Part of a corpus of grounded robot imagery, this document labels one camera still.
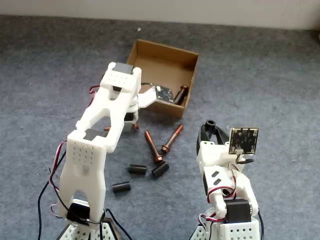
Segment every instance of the open cardboard box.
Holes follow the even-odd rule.
[[[137,39],[126,63],[142,69],[142,83],[152,83],[172,90],[173,97],[182,85],[189,87],[181,105],[157,99],[147,109],[182,118],[194,84],[198,54],[176,47]],[[141,93],[148,89],[142,86]]]

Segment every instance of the white wall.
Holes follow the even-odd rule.
[[[0,14],[320,29],[320,0],[0,0]]]

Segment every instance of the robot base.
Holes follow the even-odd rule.
[[[202,226],[197,226],[189,240],[260,240],[259,222],[253,217],[251,222],[213,223],[212,225],[211,222],[206,222],[206,226],[209,232],[206,232]]]
[[[110,218],[105,218],[102,224],[103,240],[123,240]],[[56,240],[100,240],[99,229],[93,234],[86,226],[68,224]]]

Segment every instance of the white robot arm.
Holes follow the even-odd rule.
[[[256,151],[258,128],[232,128],[230,139],[215,122],[201,127],[197,141],[197,162],[207,201],[211,207],[199,216],[190,240],[259,240],[259,222],[254,218],[259,206],[250,180],[242,173],[251,162],[244,154]],[[210,141],[217,137],[218,144]]]
[[[157,98],[153,87],[139,94],[141,74],[138,67],[111,62],[93,101],[76,123],[76,130],[67,137],[66,160],[59,182],[59,197],[64,204],[58,201],[58,212],[60,217],[79,225],[79,228],[96,231],[98,225],[85,226],[87,222],[79,222],[69,214],[70,208],[74,215],[82,218],[86,218],[83,215],[86,208],[89,223],[100,221],[106,194],[106,154],[115,150],[124,126],[138,121],[138,109],[149,106]],[[105,134],[91,129],[103,117],[110,117],[111,122]],[[76,192],[84,193],[87,202],[74,199]]]

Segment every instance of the screw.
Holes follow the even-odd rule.
[[[139,122],[136,122],[136,123],[132,124],[131,129],[132,129],[132,130],[139,130],[139,129],[140,129],[140,124],[139,124]]]
[[[156,163],[160,163],[162,162],[162,160],[164,159],[162,155],[159,154],[157,148],[156,148],[156,145],[154,143],[154,141],[152,140],[152,137],[150,135],[150,132],[148,131],[145,131],[144,132],[144,136],[145,136],[145,139],[146,141],[148,142],[150,148],[151,148],[151,151],[153,153],[153,156],[154,156],[154,161]]]
[[[162,145],[161,150],[164,153],[168,153],[170,152],[170,147],[173,144],[173,142],[175,141],[175,139],[178,137],[178,135],[180,134],[180,132],[182,131],[182,129],[184,129],[184,125],[180,124],[178,126],[178,128],[174,131],[174,133],[172,134],[172,136],[170,137],[170,139],[168,140],[168,142],[165,145]]]

